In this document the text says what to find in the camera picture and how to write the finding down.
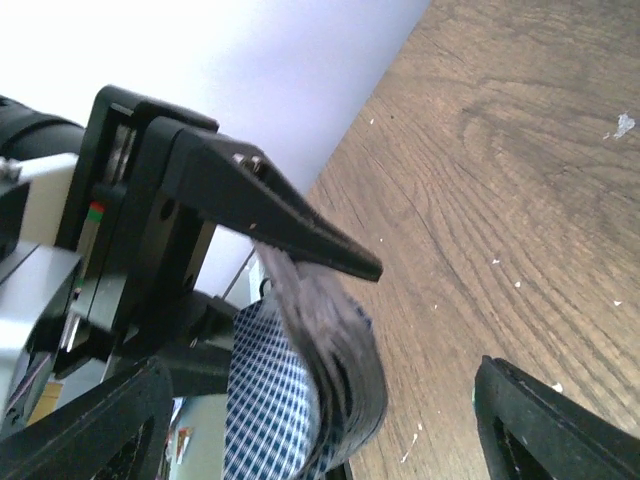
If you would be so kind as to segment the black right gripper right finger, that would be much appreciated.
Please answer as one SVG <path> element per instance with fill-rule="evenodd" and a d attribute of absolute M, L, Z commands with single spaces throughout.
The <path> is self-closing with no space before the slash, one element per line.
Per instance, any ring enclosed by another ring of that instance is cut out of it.
<path fill-rule="evenodd" d="M 473 406 L 492 479 L 637 479 L 639 439 L 508 361 L 484 356 Z"/>

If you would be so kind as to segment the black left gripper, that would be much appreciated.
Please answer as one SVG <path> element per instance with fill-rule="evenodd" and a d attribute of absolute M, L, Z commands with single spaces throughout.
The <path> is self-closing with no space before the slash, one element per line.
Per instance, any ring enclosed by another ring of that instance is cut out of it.
<path fill-rule="evenodd" d="M 3 152 L 66 147 L 79 157 L 55 243 L 83 258 L 72 303 L 81 334 L 58 356 L 58 377 L 92 359 L 125 367 L 150 356 L 176 380 L 228 376 L 230 352 L 197 341 L 216 316 L 194 290 L 207 221 L 296 260 L 381 277 L 380 259 L 319 215 L 262 150 L 218 129 L 114 86 L 97 94 L 86 128 L 2 99 Z"/>

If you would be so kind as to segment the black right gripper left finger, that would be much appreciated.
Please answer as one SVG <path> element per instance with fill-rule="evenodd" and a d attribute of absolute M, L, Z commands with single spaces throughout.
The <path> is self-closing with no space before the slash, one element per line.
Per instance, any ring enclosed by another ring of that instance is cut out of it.
<path fill-rule="evenodd" d="M 3 479 L 154 479 L 172 409 L 155 358 L 118 373 L 1 442 Z"/>

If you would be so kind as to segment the grey playing card deck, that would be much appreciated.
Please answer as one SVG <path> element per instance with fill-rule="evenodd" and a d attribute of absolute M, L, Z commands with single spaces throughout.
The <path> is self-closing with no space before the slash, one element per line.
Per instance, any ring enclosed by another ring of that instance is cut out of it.
<path fill-rule="evenodd" d="M 222 476 L 323 479 L 384 423 L 372 321 L 333 270 L 255 251 L 271 287 L 233 318 Z"/>

